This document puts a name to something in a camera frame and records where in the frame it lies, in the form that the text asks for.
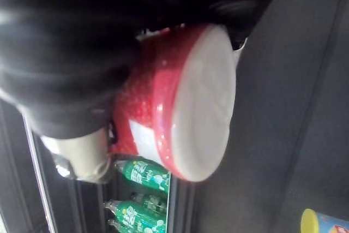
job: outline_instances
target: red bucket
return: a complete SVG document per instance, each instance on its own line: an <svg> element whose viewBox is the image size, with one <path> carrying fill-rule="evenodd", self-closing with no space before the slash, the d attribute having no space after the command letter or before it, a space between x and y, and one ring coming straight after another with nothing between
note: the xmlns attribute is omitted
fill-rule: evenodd
<svg viewBox="0 0 349 233"><path fill-rule="evenodd" d="M142 47L116 96L115 150L151 159L185 180L204 180L227 145L240 50L232 50L217 25L162 32Z"/></svg>

